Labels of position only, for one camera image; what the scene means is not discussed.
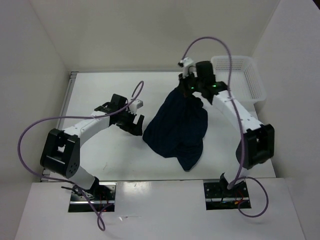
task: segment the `navy towel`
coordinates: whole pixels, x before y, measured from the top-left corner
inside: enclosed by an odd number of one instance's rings
[[[208,113],[200,98],[184,95],[175,88],[149,123],[142,139],[164,158],[177,157],[183,170],[190,171],[201,157],[208,128]]]

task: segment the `wire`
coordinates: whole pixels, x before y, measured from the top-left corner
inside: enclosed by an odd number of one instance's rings
[[[224,192],[221,193],[221,201],[220,201],[220,204],[223,202],[224,200]]]
[[[241,199],[240,199],[240,201],[237,201],[237,193],[235,193],[235,202],[234,202],[234,204],[239,204],[244,200],[244,195],[242,194],[242,192],[240,190],[238,190],[238,193],[241,195]]]
[[[228,95],[229,95],[229,98],[231,100],[231,103],[232,103],[232,106],[234,108],[234,111],[235,111],[235,115],[236,115],[236,118],[237,118],[237,122],[239,124],[239,130],[240,130],[240,135],[241,135],[241,160],[240,160],[240,166],[239,166],[239,169],[238,169],[238,172],[236,173],[236,176],[234,178],[233,181],[231,181],[228,186],[227,186],[227,189],[230,190],[232,189],[236,182],[238,180],[241,180],[241,179],[252,179],[254,181],[256,181],[260,187],[262,188],[262,190],[264,191],[265,193],[265,196],[266,196],[266,205],[265,205],[265,208],[264,210],[257,214],[257,215],[254,215],[254,216],[250,216],[250,215],[247,215],[245,213],[243,213],[240,208],[239,208],[239,205],[238,205],[238,209],[240,211],[241,214],[245,215],[246,217],[249,217],[249,218],[256,218],[256,217],[259,217],[261,216],[262,214],[264,214],[268,208],[268,205],[269,205],[269,198],[268,198],[268,194],[267,194],[267,191],[266,189],[264,188],[264,186],[255,178],[253,177],[250,177],[250,176],[247,176],[247,177],[240,177],[240,173],[241,173],[241,170],[243,168],[243,165],[244,165],[244,162],[245,162],[245,137],[244,137],[244,130],[243,130],[243,127],[242,127],[242,123],[241,123],[241,118],[240,118],[240,114],[239,114],[239,111],[237,109],[237,106],[235,104],[235,101],[234,99],[232,98],[232,94],[231,94],[231,72],[232,72],[232,56],[231,56],[231,52],[228,48],[228,46],[223,42],[221,41],[220,39],[216,38],[216,37],[213,37],[213,36],[203,36],[203,37],[199,37],[197,38],[196,40],[194,40],[186,49],[186,51],[184,52],[183,54],[183,57],[182,57],[182,60],[186,57],[189,49],[191,48],[191,46],[193,44],[195,44],[196,42],[200,41],[200,40],[203,40],[203,39],[211,39],[211,40],[215,40],[217,42],[219,42],[220,44],[222,44],[228,54],[228,58],[229,58],[229,65],[230,65],[230,69],[229,69],[229,74],[228,74],[228,86],[227,86],[227,91],[228,91]]]
[[[107,196],[107,194],[106,194],[106,193],[104,193],[104,194],[105,194],[105,200],[106,200],[106,203],[107,203],[107,204],[109,204],[108,196]]]
[[[19,137],[19,140],[18,140],[18,143],[17,143],[17,153],[18,153],[18,157],[19,157],[19,160],[21,162],[21,164],[24,166],[24,168],[32,173],[33,175],[39,177],[39,178],[44,178],[44,179],[48,179],[48,180],[55,180],[55,181],[59,181],[59,182],[65,182],[65,183],[69,183],[69,184],[72,184],[72,185],[75,185],[79,192],[83,195],[83,197],[87,200],[89,206],[92,208],[92,210],[95,212],[95,214],[97,215],[97,224],[98,224],[98,228],[101,230],[101,231],[105,231],[106,230],[106,226],[105,226],[105,223],[103,221],[103,219],[101,218],[101,213],[103,212],[103,210],[105,210],[107,207],[110,206],[110,204],[107,204],[105,207],[102,208],[102,210],[100,211],[100,213],[96,210],[96,208],[93,206],[93,204],[91,203],[90,199],[86,196],[86,194],[84,193],[84,190],[82,187],[79,187],[77,184],[75,184],[74,182],[70,181],[70,180],[66,180],[66,179],[63,179],[63,178],[56,178],[56,177],[50,177],[50,176],[44,176],[44,175],[41,175],[35,171],[33,171],[31,168],[29,168],[27,166],[27,164],[25,163],[23,157],[22,157],[22,154],[21,154],[21,143],[22,143],[22,140],[25,136],[25,134],[32,128],[34,127],[35,125],[39,124],[39,123],[42,123],[42,122],[45,122],[45,121],[49,121],[49,120],[55,120],[55,119],[100,119],[100,118],[105,118],[105,117],[110,117],[110,116],[113,116],[115,114],[118,114],[120,112],[122,112],[123,110],[125,110],[127,107],[129,107],[137,98],[138,96],[140,95],[142,89],[144,87],[144,81],[140,81],[138,83],[138,85],[135,87],[134,91],[133,91],[133,94],[132,94],[132,99],[131,101],[125,105],[124,107],[120,108],[119,110],[117,111],[114,111],[114,112],[111,112],[111,113],[108,113],[108,114],[105,114],[105,115],[100,115],[100,116],[52,116],[52,117],[46,117],[46,118],[43,118],[43,119],[40,119],[38,121],[35,121],[34,123],[32,123],[31,125],[29,125],[20,135]]]
[[[243,200],[243,201],[241,201],[241,202],[238,203],[238,210],[239,210],[239,212],[240,212],[242,215],[244,215],[244,216],[246,216],[246,217],[248,217],[248,218],[257,218],[257,217],[262,216],[262,215],[267,211],[268,206],[269,206],[269,196],[268,196],[268,193],[267,193],[266,189],[264,188],[264,186],[262,186],[261,182],[259,182],[259,181],[258,181],[256,178],[254,178],[254,177],[251,177],[251,176],[242,176],[242,177],[239,178],[239,180],[241,180],[241,179],[251,179],[251,180],[255,181],[256,183],[258,183],[259,186],[262,188],[262,190],[263,190],[263,192],[264,192],[265,200],[266,200],[266,201],[265,201],[265,207],[264,207],[264,209],[262,210],[262,212],[258,213],[257,215],[248,215],[248,214],[244,213],[244,212],[240,209],[240,205],[241,205],[241,204],[249,201],[249,200]]]

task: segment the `basket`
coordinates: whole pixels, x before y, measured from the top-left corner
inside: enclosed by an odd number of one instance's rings
[[[217,82],[228,84],[229,57],[211,58],[213,72]],[[242,103],[256,103],[266,99],[267,94],[262,84],[257,66],[252,57],[232,56],[231,91]]]

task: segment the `metal plate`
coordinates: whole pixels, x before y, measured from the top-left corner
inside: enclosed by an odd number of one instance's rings
[[[94,208],[98,212],[100,212],[101,209],[107,204],[111,204],[109,207],[105,209],[104,212],[114,212],[117,183],[116,182],[100,182],[100,185],[104,185],[109,189],[109,192],[107,192],[107,199],[95,198],[91,201],[91,203],[93,204]],[[68,212],[84,213],[84,212],[93,212],[93,210],[83,196],[78,196],[74,193],[71,193]]]
[[[220,188],[219,180],[203,181],[205,196],[205,206],[207,210],[237,209],[238,204],[241,209],[250,209],[250,197],[246,182],[243,182],[240,188],[230,196],[224,196]]]

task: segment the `white platform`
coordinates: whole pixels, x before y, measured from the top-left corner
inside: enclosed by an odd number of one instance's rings
[[[144,88],[139,99],[144,107],[143,130],[153,119],[165,98],[178,85],[178,72],[78,73],[67,106],[68,116],[88,116],[94,108],[108,102],[113,94],[130,98],[139,81]],[[80,164],[102,181],[218,179],[236,160],[240,134],[207,100],[208,129],[203,154],[197,165],[185,172],[176,158],[163,158],[153,152],[141,136],[132,136],[116,126],[96,134],[80,151]],[[246,105],[256,116],[253,104]],[[78,120],[65,120],[63,128]],[[270,160],[253,168],[251,176],[274,178]]]
[[[259,218],[244,217],[237,209],[207,211],[201,180],[119,182],[115,212],[102,215],[105,232],[93,212],[68,213],[70,191],[60,188],[65,184],[33,183],[15,240],[305,239],[285,180],[260,181],[269,208]],[[247,187],[252,209],[243,211],[257,214],[266,202],[264,193],[253,181]]]

